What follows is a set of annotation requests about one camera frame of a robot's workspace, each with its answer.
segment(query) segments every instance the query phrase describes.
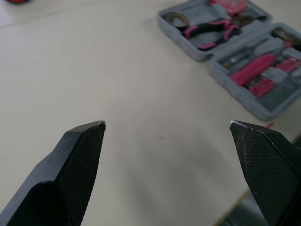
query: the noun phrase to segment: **black metal jaw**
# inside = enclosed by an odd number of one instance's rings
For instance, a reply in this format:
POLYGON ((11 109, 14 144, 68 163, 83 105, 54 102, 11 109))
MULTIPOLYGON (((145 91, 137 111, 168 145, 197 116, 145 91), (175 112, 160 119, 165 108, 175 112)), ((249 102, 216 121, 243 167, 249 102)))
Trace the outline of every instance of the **black metal jaw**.
POLYGON ((0 214, 0 226, 79 226, 94 186, 105 124, 67 131, 0 214))
POLYGON ((243 174, 270 226, 301 224, 301 150, 282 134, 232 121, 243 174))

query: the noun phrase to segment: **tabletop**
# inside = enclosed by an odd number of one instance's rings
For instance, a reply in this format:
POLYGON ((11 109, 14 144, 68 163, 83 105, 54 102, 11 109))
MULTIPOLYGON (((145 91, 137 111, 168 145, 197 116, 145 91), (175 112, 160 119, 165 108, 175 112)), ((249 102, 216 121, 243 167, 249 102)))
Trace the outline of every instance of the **tabletop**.
MULTIPOLYGON (((299 0, 254 0, 300 29, 299 0)), ((82 225, 211 226, 247 189, 231 120, 266 126, 157 27, 179 0, 0 3, 0 211, 63 133, 105 120, 82 225)), ((273 120, 289 140, 301 100, 273 120)))

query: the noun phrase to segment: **pliers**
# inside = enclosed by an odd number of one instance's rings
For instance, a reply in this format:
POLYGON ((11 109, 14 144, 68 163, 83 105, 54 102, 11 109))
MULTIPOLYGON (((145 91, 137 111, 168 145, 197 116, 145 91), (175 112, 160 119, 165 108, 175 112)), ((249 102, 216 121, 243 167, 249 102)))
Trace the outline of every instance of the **pliers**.
POLYGON ((241 27, 250 24, 255 19, 262 20, 264 18, 266 18, 266 16, 254 18, 250 15, 237 16, 233 19, 221 18, 209 23, 198 24, 190 28, 187 28, 185 31, 182 32, 182 35, 187 39, 191 39, 199 34, 203 34, 207 32, 224 31, 223 35, 220 38, 218 38, 216 41, 198 47, 198 49, 201 51, 208 51, 220 44, 227 42, 231 37, 235 35, 240 35, 241 27))

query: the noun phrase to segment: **red object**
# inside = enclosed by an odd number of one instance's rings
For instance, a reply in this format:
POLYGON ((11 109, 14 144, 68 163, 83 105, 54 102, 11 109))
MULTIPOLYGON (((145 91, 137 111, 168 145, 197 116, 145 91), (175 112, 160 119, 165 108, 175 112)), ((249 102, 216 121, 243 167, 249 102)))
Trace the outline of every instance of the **red object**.
POLYGON ((290 73, 291 71, 295 70, 297 67, 301 66, 301 62, 296 58, 288 58, 287 60, 280 63, 276 68, 290 73))
POLYGON ((11 2, 13 4, 23 4, 29 2, 30 0, 6 0, 6 1, 11 2))
POLYGON ((248 6, 246 0, 210 0, 209 5, 215 3, 221 4, 227 10, 229 16, 235 16, 244 12, 248 6))
POLYGON ((231 78, 240 86, 246 85, 250 80, 256 78, 267 70, 276 60, 274 54, 265 54, 249 63, 240 71, 231 75, 231 78))
POLYGON ((270 122, 268 125, 267 125, 267 128, 269 129, 269 128, 271 128, 271 127, 273 127, 275 124, 273 123, 273 122, 270 122))
POLYGON ((275 87, 275 83, 270 79, 263 79, 256 85, 253 85, 249 91, 257 98, 262 97, 275 87))

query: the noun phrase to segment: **textured grip surface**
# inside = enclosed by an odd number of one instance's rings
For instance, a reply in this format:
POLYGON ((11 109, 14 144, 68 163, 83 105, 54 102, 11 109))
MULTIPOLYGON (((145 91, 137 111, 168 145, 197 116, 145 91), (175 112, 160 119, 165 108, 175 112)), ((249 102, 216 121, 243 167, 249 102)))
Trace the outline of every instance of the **textured grip surface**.
POLYGON ((103 137, 100 126, 103 124, 82 134, 73 155, 58 176, 59 189, 75 226, 83 220, 94 186, 103 137))
POLYGON ((262 97, 275 87, 275 83, 270 79, 263 79, 256 85, 253 85, 249 91, 257 98, 262 97))
POLYGON ((240 86, 246 85, 250 80, 256 78, 267 70, 276 60, 274 54, 263 55, 249 63, 240 71, 231 75, 231 78, 240 86))
POLYGON ((250 190, 270 226, 280 221, 295 201, 299 177, 260 132, 232 123, 240 165, 250 190))
POLYGON ((289 58, 279 64, 276 68, 286 72, 290 73, 291 71, 295 70, 297 67, 301 66, 301 62, 296 58, 289 58))

